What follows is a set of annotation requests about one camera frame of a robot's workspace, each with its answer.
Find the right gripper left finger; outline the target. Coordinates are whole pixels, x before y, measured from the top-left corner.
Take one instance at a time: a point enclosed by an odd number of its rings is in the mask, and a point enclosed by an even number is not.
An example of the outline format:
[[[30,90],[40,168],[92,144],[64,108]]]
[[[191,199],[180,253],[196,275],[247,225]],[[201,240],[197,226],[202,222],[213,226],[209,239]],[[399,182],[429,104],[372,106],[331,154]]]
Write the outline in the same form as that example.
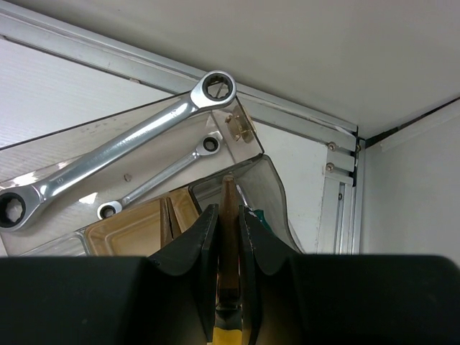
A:
[[[150,257],[6,257],[3,344],[206,344],[219,207]]]

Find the large silver ratchet wrench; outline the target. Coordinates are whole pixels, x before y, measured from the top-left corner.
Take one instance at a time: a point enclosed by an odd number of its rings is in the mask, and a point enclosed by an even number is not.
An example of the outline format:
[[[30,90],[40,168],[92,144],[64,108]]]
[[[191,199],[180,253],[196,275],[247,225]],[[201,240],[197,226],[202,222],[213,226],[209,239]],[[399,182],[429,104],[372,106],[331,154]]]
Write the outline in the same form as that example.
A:
[[[100,147],[79,157],[68,166],[28,185],[1,192],[1,231],[27,228],[58,196],[82,180],[108,167],[180,122],[206,111],[222,109],[236,98],[236,81],[227,72],[214,70],[161,111]]]

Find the small silver ratchet wrench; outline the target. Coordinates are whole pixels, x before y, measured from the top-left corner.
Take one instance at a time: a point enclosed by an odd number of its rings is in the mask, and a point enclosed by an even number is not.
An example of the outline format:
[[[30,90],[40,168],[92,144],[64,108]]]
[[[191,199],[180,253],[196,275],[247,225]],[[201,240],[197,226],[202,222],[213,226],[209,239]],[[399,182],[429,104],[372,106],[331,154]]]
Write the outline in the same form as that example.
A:
[[[102,203],[97,209],[98,218],[103,220],[122,212],[131,203],[142,197],[144,194],[155,189],[157,186],[166,182],[171,177],[186,169],[199,159],[215,155],[221,148],[222,139],[223,138],[220,134],[207,134],[198,142],[191,152],[186,154],[184,157],[181,157],[173,164],[167,166],[164,170],[160,171],[158,174],[130,191],[125,196],[122,196],[118,200]]]

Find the yellow needle nose pliers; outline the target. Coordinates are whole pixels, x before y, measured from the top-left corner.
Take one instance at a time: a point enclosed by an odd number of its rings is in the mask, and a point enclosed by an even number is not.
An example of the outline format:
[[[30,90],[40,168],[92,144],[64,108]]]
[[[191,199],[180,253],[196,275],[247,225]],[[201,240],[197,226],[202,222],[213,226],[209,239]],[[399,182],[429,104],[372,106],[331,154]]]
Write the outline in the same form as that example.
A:
[[[224,176],[218,213],[220,233],[213,344],[242,343],[239,276],[239,194],[232,175]]]

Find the green handled screwdriver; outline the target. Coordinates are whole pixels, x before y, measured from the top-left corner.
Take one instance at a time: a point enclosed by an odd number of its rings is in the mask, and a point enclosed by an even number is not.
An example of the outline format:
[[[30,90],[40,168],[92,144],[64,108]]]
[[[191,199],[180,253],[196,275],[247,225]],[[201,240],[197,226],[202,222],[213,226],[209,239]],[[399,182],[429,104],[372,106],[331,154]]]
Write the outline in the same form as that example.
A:
[[[261,209],[252,208],[249,205],[247,197],[244,194],[243,188],[238,183],[236,184],[236,190],[238,191],[238,193],[240,195],[240,198],[241,198],[241,201],[242,201],[243,205],[250,209],[250,211],[259,219],[260,223],[266,228],[266,230],[271,231],[272,229],[271,229],[270,225],[268,224],[267,220],[265,219],[264,211],[261,210]]]

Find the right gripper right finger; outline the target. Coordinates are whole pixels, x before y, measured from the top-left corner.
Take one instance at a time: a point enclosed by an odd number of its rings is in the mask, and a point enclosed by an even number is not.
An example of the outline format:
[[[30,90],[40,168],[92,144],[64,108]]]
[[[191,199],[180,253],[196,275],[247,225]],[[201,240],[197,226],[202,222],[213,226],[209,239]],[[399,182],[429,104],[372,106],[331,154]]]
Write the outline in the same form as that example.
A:
[[[245,344],[457,344],[459,267],[436,255],[301,254],[239,209]]]

